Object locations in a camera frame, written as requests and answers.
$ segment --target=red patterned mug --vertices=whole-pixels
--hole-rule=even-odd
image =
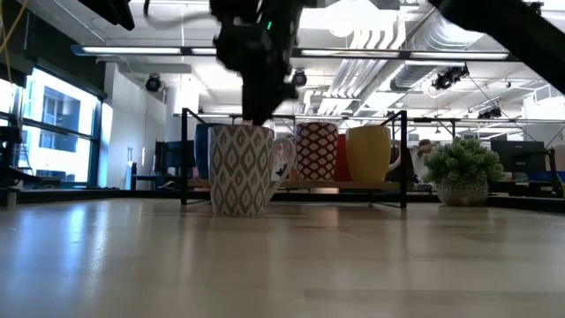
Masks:
[[[337,125],[303,123],[296,128],[300,180],[333,181],[337,157]]]

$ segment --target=blue mug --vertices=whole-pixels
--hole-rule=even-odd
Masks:
[[[194,133],[194,159],[201,179],[208,179],[208,129],[225,124],[198,124]]]

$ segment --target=shelf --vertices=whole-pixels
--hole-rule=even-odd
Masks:
[[[210,187],[208,180],[188,180],[188,187]],[[341,181],[284,181],[281,188],[334,188],[334,189],[368,189],[368,190],[400,190],[396,182],[341,182]]]

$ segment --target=green plant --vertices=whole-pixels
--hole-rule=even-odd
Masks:
[[[498,154],[479,140],[455,139],[426,158],[426,182],[495,182],[502,179]]]

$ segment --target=mug handle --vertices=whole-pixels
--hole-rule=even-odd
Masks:
[[[398,159],[396,159],[395,162],[391,163],[388,166],[388,171],[396,169],[400,165],[401,159],[403,157],[403,150],[402,150],[400,140],[392,140],[392,141],[390,141],[390,143],[393,144],[394,146],[397,146],[400,150],[398,151]]]
[[[282,149],[290,149],[290,159],[287,162],[286,168],[282,172],[281,177],[277,181],[275,181],[275,183],[269,189],[269,191],[267,193],[267,201],[271,201],[271,198],[275,194],[276,189],[278,189],[279,186],[281,185],[281,183],[289,176],[290,171],[294,167],[294,160],[297,157],[297,149],[296,149],[296,147],[294,147],[294,144],[292,143],[292,141],[290,141],[286,138],[279,138],[279,139],[275,140],[273,142],[273,150],[272,150],[274,154],[276,154],[276,151],[280,146],[282,146]]]

